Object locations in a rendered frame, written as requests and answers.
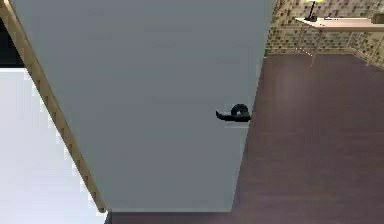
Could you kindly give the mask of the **grey room door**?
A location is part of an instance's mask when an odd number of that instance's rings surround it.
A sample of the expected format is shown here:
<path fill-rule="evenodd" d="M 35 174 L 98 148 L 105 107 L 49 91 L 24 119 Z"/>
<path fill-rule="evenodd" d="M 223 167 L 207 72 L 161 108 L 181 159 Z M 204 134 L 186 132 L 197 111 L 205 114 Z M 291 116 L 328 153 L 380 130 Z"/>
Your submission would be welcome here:
<path fill-rule="evenodd" d="M 227 212 L 276 0 L 8 0 L 114 212 Z"/>

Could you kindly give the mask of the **black lamp with yellow shade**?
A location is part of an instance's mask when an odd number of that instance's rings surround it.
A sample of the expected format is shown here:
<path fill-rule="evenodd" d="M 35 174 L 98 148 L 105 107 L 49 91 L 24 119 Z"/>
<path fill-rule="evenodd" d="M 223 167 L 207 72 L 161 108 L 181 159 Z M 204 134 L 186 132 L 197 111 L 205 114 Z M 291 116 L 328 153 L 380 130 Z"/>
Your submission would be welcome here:
<path fill-rule="evenodd" d="M 316 22 L 317 21 L 317 15 L 314 13 L 314 8 L 315 8 L 317 3 L 321 3 L 324 0 L 305 0 L 305 1 L 311 2 L 312 5 L 310 8 L 309 14 L 304 18 L 304 20 L 309 21 L 309 22 Z"/>

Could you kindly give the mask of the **pale wooden table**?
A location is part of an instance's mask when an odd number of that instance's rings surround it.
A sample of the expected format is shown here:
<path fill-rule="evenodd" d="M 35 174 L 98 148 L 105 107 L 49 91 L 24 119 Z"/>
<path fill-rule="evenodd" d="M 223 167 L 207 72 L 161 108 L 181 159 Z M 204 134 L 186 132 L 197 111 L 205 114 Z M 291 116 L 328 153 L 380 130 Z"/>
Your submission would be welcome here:
<path fill-rule="evenodd" d="M 307 21 L 305 18 L 296 18 L 296 21 L 301 23 L 298 40 L 295 44 L 295 50 L 309 55 L 312 58 L 311 64 L 314 64 L 317 54 L 319 53 L 320 44 L 326 33 L 349 33 L 351 36 L 354 33 L 363 32 L 384 32 L 384 24 L 373 24 L 368 18 L 329 18 L 317 19 L 315 22 Z M 304 32 L 307 28 L 312 28 L 318 31 L 314 48 L 311 52 L 302 47 L 304 40 Z M 349 37 L 346 46 L 349 46 L 352 37 Z"/>

